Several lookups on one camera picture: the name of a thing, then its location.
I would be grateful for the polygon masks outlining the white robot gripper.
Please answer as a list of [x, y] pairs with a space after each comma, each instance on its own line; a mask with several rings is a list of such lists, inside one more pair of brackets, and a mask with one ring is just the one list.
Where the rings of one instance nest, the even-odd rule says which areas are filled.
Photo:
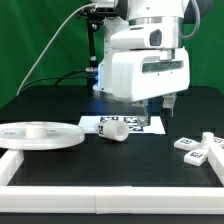
[[143, 99], [164, 95], [162, 112], [172, 118], [177, 98], [173, 92], [189, 86], [187, 51], [184, 48], [174, 50], [173, 59], [166, 59], [167, 54], [168, 51], [134, 50], [113, 56], [112, 94], [116, 100], [133, 102], [139, 126], [147, 126], [149, 120], [148, 102]]

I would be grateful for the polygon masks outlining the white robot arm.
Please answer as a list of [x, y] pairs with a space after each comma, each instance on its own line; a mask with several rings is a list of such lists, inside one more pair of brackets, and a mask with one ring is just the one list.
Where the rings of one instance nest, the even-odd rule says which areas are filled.
[[148, 100], [161, 96], [173, 115], [176, 93], [188, 88], [190, 68], [183, 26], [200, 27], [214, 0], [92, 0], [103, 16], [104, 57], [94, 92], [135, 107], [137, 122], [150, 123]]

